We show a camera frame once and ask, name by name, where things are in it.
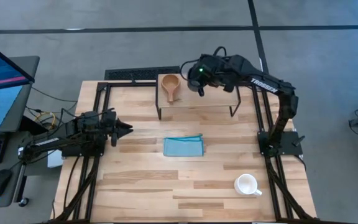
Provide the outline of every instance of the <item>mug handle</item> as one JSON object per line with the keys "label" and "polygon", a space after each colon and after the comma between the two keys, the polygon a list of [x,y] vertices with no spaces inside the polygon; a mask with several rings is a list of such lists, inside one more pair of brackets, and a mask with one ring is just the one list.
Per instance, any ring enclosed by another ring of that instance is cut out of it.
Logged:
{"label": "mug handle", "polygon": [[260,195],[262,195],[262,192],[257,189],[257,190],[255,191],[254,195],[260,196]]}

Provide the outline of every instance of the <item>gray desk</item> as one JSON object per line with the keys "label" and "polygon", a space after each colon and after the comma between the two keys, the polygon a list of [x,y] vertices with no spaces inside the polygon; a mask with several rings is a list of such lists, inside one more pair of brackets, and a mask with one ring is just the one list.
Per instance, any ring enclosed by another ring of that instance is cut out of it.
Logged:
{"label": "gray desk", "polygon": [[[35,76],[37,70],[39,57],[30,56],[30,57],[14,57],[11,58],[18,66],[23,68],[29,75],[32,77]],[[13,164],[18,162],[17,158],[17,147],[21,143],[22,139],[28,135],[25,132],[16,132],[19,129],[19,126],[22,121],[25,105],[29,97],[31,90],[31,85],[23,86],[22,90],[19,92],[15,102],[13,103],[11,109],[9,110],[5,120],[0,126],[0,133],[11,132],[11,137],[7,142],[7,147],[5,151],[4,158],[2,163],[0,163],[1,169],[9,169]],[[16,165],[12,171],[13,175],[3,193],[0,197],[0,207],[9,206],[12,203],[14,196],[15,188],[17,185],[17,180],[19,178],[19,171],[21,169],[20,165]]]}

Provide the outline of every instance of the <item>floor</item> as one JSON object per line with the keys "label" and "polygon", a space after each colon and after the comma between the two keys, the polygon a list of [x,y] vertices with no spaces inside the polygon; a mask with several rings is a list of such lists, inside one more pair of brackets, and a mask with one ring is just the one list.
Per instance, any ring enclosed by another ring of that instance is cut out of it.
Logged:
{"label": "floor", "polygon": [[[40,56],[34,86],[65,99],[78,97],[83,80],[102,80],[106,69],[179,65],[219,45],[258,67],[261,45],[248,29],[252,26],[248,3],[0,0],[0,51],[7,56]],[[347,125],[358,109],[358,29],[354,29],[358,1],[254,4],[265,53],[262,60],[271,74],[297,87],[300,104],[294,121],[306,136],[302,146],[317,214],[323,220],[358,223],[358,136]],[[186,26],[209,29],[180,31]],[[294,26],[309,30],[291,30]],[[141,29],[119,29],[128,27]],[[170,28],[157,32],[148,27]],[[34,91],[27,105],[52,111],[71,106]],[[0,208],[0,223],[47,220],[57,182],[58,171],[30,177],[25,195],[31,204]]]}

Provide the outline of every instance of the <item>white mug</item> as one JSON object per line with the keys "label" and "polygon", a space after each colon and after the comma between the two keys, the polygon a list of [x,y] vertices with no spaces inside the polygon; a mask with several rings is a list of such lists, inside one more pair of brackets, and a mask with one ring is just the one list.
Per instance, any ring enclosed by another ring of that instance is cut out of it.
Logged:
{"label": "white mug", "polygon": [[234,188],[237,193],[241,195],[262,195],[262,192],[258,190],[258,182],[255,177],[250,174],[242,174],[234,181]]}

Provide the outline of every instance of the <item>wooden spoon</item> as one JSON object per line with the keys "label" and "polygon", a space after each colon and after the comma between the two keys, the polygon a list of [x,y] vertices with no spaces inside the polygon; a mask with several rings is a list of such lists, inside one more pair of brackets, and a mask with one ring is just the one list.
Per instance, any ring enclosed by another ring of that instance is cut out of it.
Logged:
{"label": "wooden spoon", "polygon": [[176,75],[165,75],[161,81],[162,88],[168,93],[168,102],[173,103],[173,96],[180,86],[179,78]]}

